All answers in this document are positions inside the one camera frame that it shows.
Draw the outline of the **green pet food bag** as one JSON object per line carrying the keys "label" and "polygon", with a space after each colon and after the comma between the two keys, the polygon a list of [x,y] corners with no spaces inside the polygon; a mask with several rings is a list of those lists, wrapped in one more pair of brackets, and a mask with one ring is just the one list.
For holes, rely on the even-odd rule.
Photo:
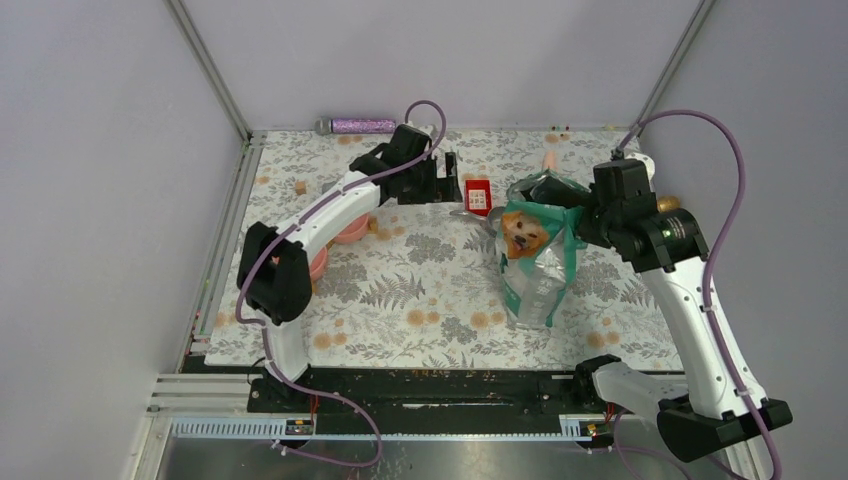
{"label": "green pet food bag", "polygon": [[496,252],[503,299],[510,322],[522,328],[545,328],[566,290],[574,282],[580,251],[581,207],[559,207],[523,200],[519,188],[531,180],[554,177],[580,185],[552,170],[525,177],[507,190],[507,204],[497,231]]}

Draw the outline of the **silver metal scoop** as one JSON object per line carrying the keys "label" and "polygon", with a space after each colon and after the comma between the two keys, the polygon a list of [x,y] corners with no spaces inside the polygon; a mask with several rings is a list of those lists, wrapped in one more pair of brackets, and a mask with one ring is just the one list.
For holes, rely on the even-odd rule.
{"label": "silver metal scoop", "polygon": [[449,213],[449,215],[466,220],[477,221],[488,231],[497,232],[500,228],[500,222],[504,211],[504,207],[495,207],[492,208],[486,215],[480,215],[466,210],[453,210]]}

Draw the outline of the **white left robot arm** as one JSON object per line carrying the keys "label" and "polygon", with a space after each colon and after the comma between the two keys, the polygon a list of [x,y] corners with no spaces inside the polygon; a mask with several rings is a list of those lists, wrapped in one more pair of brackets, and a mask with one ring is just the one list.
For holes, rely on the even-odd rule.
{"label": "white left robot arm", "polygon": [[300,377],[309,366],[300,317],[313,296],[310,268],[319,253],[356,221],[389,200],[400,205],[456,203],[462,193],[458,156],[438,156],[439,141],[409,125],[357,157],[340,179],[304,210],[276,226],[251,225],[244,238],[236,319],[261,329],[272,398],[288,411],[309,401]]}

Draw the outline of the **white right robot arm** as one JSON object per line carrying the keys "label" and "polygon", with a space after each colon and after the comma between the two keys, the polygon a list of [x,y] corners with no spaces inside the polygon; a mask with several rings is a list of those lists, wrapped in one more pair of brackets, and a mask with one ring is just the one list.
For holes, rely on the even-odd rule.
{"label": "white right robot arm", "polygon": [[499,232],[502,264],[522,275],[509,305],[528,324],[548,319],[559,303],[579,244],[631,265],[665,319],[686,383],[667,386],[605,355],[576,367],[573,396],[589,412],[613,403],[651,421],[670,452],[692,462],[768,439],[793,415],[751,372],[717,298],[714,252],[690,212],[659,208],[654,169],[646,155],[619,155],[595,166],[588,186],[549,169],[514,183]]}

